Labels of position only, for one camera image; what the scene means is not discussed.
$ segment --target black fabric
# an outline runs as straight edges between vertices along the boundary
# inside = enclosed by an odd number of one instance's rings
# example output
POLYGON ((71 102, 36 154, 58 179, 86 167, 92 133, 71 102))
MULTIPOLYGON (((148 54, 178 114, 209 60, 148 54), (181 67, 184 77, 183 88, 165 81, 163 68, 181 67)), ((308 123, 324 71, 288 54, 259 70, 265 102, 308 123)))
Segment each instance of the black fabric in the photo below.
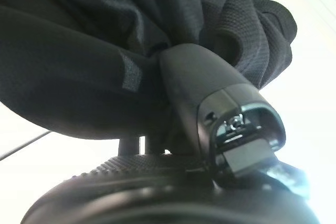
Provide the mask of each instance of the black fabric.
POLYGON ((0 0, 0 100, 70 136, 160 135, 175 117, 156 53, 199 44, 260 89, 296 29, 268 0, 0 0))

